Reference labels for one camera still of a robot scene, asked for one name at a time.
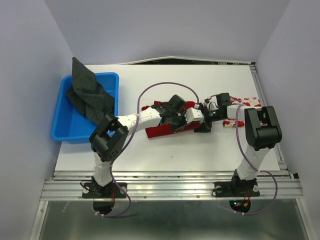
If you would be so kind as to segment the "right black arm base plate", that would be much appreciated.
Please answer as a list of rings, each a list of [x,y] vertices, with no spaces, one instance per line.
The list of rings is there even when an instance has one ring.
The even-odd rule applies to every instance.
[[[235,185],[231,181],[216,181],[211,195],[217,198],[240,198],[240,197],[259,197],[260,191],[254,191],[257,183],[244,183]]]

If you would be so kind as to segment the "white red poppy skirt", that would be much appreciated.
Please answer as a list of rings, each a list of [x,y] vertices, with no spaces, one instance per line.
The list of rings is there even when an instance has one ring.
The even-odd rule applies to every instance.
[[[260,109],[262,107],[260,100],[257,97],[249,98],[231,98],[231,104],[234,106],[227,107],[227,119],[222,120],[222,126],[224,128],[235,128],[236,123],[238,127],[245,126],[245,109],[256,108]],[[239,105],[243,105],[238,113],[238,119],[236,119],[236,111]]]

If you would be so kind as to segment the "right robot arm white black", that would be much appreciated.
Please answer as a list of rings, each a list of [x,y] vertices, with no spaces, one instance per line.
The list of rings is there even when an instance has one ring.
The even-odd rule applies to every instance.
[[[239,124],[243,123],[247,148],[240,150],[243,159],[231,180],[216,181],[212,193],[216,197],[259,196],[257,175],[260,166],[268,152],[282,140],[276,111],[273,106],[249,103],[246,98],[235,98],[228,93],[216,94],[215,98],[215,109],[210,109],[210,97],[204,103],[194,105],[197,110],[194,117],[200,122],[194,132],[209,133],[213,122],[225,120],[233,120],[238,132]]]

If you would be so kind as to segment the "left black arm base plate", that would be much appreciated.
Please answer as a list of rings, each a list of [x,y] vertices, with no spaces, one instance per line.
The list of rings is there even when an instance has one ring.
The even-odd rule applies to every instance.
[[[100,186],[95,181],[81,181],[83,199],[125,199],[126,195],[114,182]]]

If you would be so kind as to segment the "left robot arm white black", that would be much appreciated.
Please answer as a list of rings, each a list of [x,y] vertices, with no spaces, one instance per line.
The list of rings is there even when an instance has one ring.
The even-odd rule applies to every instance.
[[[111,193],[111,167],[129,145],[135,133],[147,128],[171,125],[174,130],[187,125],[185,114],[187,103],[178,95],[174,95],[168,102],[154,104],[139,113],[114,116],[105,115],[89,138],[94,152],[94,172],[90,191],[100,197]]]

